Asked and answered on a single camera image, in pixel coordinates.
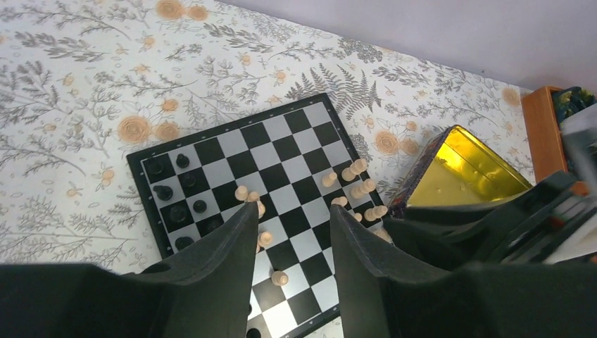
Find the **gold tin box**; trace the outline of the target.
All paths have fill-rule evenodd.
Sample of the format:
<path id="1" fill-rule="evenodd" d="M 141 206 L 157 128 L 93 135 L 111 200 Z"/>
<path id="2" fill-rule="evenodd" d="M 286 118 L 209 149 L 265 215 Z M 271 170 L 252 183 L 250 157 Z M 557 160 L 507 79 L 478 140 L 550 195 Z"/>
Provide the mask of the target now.
<path id="1" fill-rule="evenodd" d="M 531 188 L 495 151 L 453 125 L 427 143 L 387 208 L 390 216 L 404 218 L 408 207 L 489 203 Z"/>

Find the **cream chess piece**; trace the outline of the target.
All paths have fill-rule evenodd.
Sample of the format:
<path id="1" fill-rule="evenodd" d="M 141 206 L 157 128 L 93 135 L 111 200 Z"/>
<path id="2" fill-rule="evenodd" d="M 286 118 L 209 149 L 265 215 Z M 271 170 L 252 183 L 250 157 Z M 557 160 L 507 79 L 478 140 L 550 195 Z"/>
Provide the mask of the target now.
<path id="1" fill-rule="evenodd" d="M 376 185 L 377 183 L 375 180 L 367 179 L 351 190 L 351 196 L 354 199 L 361 199 L 370 192 L 373 192 L 376 189 Z"/>
<path id="2" fill-rule="evenodd" d="M 367 170 L 367 161 L 363 158 L 359 158 L 350 164 L 349 167 L 345 168 L 341 172 L 341 177 L 344 181 L 350 182 L 354 180 L 359 174 Z"/>

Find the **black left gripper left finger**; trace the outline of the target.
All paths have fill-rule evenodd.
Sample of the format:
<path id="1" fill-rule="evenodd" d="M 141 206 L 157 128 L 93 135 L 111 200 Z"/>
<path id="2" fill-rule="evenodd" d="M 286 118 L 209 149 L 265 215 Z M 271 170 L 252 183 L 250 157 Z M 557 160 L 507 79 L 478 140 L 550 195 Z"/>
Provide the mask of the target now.
<path id="1" fill-rule="evenodd" d="M 2 337 L 243 337 L 258 231 L 244 204 L 140 273 L 90 263 L 3 264 Z"/>

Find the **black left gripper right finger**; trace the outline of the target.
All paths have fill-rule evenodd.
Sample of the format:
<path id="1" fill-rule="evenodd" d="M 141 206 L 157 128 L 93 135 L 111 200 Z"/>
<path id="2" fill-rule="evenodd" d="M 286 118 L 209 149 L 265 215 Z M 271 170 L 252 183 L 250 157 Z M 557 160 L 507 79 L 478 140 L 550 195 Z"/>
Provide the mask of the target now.
<path id="1" fill-rule="evenodd" d="M 330 208 L 346 337 L 595 337 L 596 266 L 468 263 L 446 271 Z"/>

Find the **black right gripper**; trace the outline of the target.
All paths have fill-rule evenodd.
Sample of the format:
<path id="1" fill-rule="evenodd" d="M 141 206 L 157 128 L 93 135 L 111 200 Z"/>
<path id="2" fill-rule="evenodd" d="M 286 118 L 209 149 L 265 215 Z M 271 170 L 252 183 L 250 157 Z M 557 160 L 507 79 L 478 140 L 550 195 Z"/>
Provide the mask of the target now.
<path id="1" fill-rule="evenodd" d="M 383 228 L 396 247 L 443 270 L 545 263 L 596 215 L 596 198 L 571 186 L 571 175 L 557 172 L 505 203 L 409 208 Z"/>

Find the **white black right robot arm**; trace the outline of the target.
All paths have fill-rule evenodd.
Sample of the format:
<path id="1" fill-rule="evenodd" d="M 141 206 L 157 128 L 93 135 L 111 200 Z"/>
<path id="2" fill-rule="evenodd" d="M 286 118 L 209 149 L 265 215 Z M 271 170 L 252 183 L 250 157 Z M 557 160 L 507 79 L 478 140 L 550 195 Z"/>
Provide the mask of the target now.
<path id="1" fill-rule="evenodd" d="M 411 206 L 383 222 L 393 243 L 444 270 L 469 262 L 596 262 L 596 122 L 563 127 L 576 161 L 531 189 L 482 204 Z"/>

